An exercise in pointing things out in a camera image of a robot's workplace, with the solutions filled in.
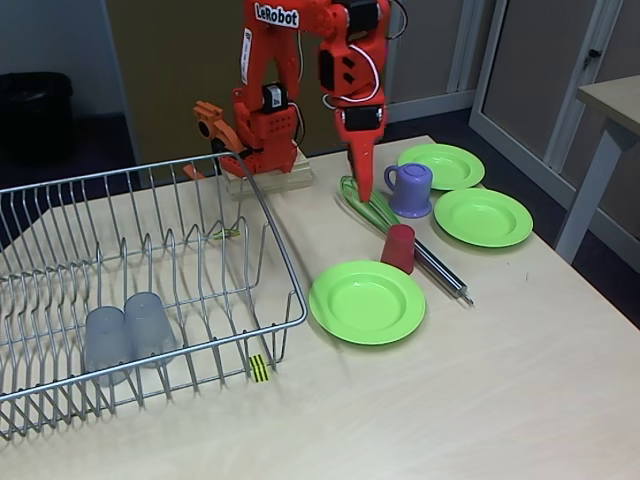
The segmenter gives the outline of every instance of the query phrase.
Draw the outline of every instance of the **white cable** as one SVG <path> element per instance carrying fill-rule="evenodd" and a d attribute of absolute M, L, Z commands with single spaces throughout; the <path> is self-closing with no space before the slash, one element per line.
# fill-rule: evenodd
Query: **white cable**
<path fill-rule="evenodd" d="M 323 96 L 322 96 L 322 104 L 323 104 L 325 107 L 327 107 L 328 109 L 330 109 L 330 110 L 335 110 L 335 109 L 336 109 L 336 107 L 334 107 L 333 105 L 331 105 L 331 104 L 329 103 L 329 95 L 326 95 L 326 94 L 325 94 L 325 95 L 323 95 Z"/>
<path fill-rule="evenodd" d="M 296 109 L 296 114 L 298 115 L 298 122 L 300 122 L 300 132 L 301 132 L 300 138 L 304 138 L 304 134 L 305 134 L 304 120 L 302 119 L 302 112 L 300 111 L 300 107 L 295 102 L 289 102 L 289 103 L 293 105 Z"/>
<path fill-rule="evenodd" d="M 399 0 L 392 0 L 392 1 L 395 4 L 397 4 L 398 7 L 400 7 L 400 12 L 402 12 L 402 28 L 398 33 L 395 33 L 390 37 L 387 37 L 387 40 L 395 40 L 397 38 L 400 38 L 404 34 L 404 32 L 407 30 L 407 27 L 409 26 L 409 14 L 407 13 L 407 10 L 405 9 L 404 5 L 402 5 Z"/>
<path fill-rule="evenodd" d="M 355 50 L 356 52 L 358 52 L 360 55 L 362 55 L 364 58 L 367 59 L 367 62 L 369 62 L 369 65 L 371 66 L 371 70 L 373 71 L 373 76 L 375 77 L 376 86 L 373 89 L 373 93 L 371 93 L 371 95 L 369 95 L 368 97 L 365 97 L 365 98 L 349 98 L 349 97 L 338 97 L 338 98 L 340 100 L 344 100 L 345 102 L 349 102 L 349 103 L 368 102 L 373 97 L 375 97 L 377 95 L 378 91 L 380 90 L 380 74 L 378 73 L 378 69 L 376 68 L 376 64 L 373 62 L 373 59 L 367 54 L 367 52 L 365 52 L 364 50 L 362 50 L 360 47 L 358 47 L 356 45 L 349 45 L 349 48 Z M 330 108 L 331 110 L 335 110 L 336 107 L 329 103 L 329 97 L 330 97 L 330 95 L 323 95 L 322 96 L 322 103 L 323 103 L 323 105 L 325 107 Z"/>
<path fill-rule="evenodd" d="M 302 52 L 302 36 L 300 35 L 300 30 L 298 30 L 298 58 L 300 58 L 300 71 L 298 72 L 299 82 L 304 75 L 304 54 Z"/>
<path fill-rule="evenodd" d="M 338 97 L 338 98 L 340 100 L 344 100 L 345 102 L 349 102 L 349 103 L 368 102 L 373 97 L 375 97 L 378 94 L 378 90 L 380 90 L 380 74 L 378 73 L 378 69 L 376 68 L 376 64 L 373 63 L 373 60 L 367 54 L 367 52 L 362 50 L 360 47 L 357 47 L 356 45 L 349 45 L 349 48 L 355 50 L 356 52 L 358 52 L 360 55 L 362 55 L 364 58 L 367 59 L 367 62 L 369 62 L 369 65 L 371 66 L 371 71 L 373 72 L 373 76 L 375 77 L 376 86 L 373 89 L 373 92 L 371 93 L 371 95 L 369 95 L 368 97 L 365 97 L 365 98 L 358 98 L 358 99 L 349 98 L 349 97 Z"/>

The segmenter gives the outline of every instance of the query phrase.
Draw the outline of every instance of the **yellow label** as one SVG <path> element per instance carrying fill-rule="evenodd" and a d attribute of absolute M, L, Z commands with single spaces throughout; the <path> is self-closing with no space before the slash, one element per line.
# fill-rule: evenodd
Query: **yellow label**
<path fill-rule="evenodd" d="M 251 370 L 253 370 L 253 379 L 257 383 L 268 382 L 269 372 L 267 370 L 267 364 L 264 363 L 262 355 L 254 355 L 249 358 L 251 362 Z"/>

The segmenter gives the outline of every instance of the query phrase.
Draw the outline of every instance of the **purple cup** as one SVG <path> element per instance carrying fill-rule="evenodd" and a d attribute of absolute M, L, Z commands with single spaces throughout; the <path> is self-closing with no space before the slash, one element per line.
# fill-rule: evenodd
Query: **purple cup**
<path fill-rule="evenodd" d="M 396 173 L 396 181 L 391 174 Z M 384 171 L 384 181 L 393 191 L 389 201 L 391 210 L 405 218 L 420 218 L 431 213 L 433 206 L 429 200 L 433 172 L 419 163 L 407 163 L 402 167 L 392 165 Z"/>

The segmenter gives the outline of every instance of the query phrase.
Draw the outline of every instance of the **wire dish rack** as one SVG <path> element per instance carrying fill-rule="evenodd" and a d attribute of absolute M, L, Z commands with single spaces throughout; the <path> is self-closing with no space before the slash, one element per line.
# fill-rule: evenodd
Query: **wire dish rack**
<path fill-rule="evenodd" d="M 307 305 L 255 181 L 235 156 L 254 195 L 231 200 L 221 156 L 0 191 L 0 438 L 253 381 L 256 359 L 276 371 Z M 163 299 L 181 347 L 87 373 L 88 313 L 139 291 Z M 119 371 L 124 382 L 98 384 Z"/>

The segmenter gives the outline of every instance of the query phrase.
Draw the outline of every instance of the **floor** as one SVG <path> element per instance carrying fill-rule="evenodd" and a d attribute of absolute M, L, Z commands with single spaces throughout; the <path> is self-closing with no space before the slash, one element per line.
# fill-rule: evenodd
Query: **floor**
<path fill-rule="evenodd" d="M 468 126 L 469 114 L 469 110 L 462 110 L 396 123 L 387 128 L 384 141 L 430 135 L 437 142 L 457 145 L 473 152 L 486 166 L 485 186 L 520 200 L 533 215 L 536 233 L 548 244 L 553 244 L 565 210 L 471 130 Z M 78 146 L 74 155 L 65 162 L 51 159 L 48 166 L 34 168 L 2 161 L 4 175 L 0 177 L 0 188 L 117 170 L 135 164 L 124 117 L 115 115 L 84 120 L 78 124 L 76 133 Z M 134 188 L 137 188 L 136 179 L 133 182 Z M 110 180 L 112 193 L 126 189 L 124 176 Z M 100 181 L 87 184 L 88 197 L 100 197 L 104 192 L 104 184 Z M 2 198 L 3 211 L 7 207 L 5 197 Z M 6 244 L 6 236 L 0 237 L 2 243 Z M 574 267 L 640 328 L 640 301 L 637 300 L 640 298 L 637 294 L 640 291 L 640 274 L 591 233 L 583 242 Z"/>

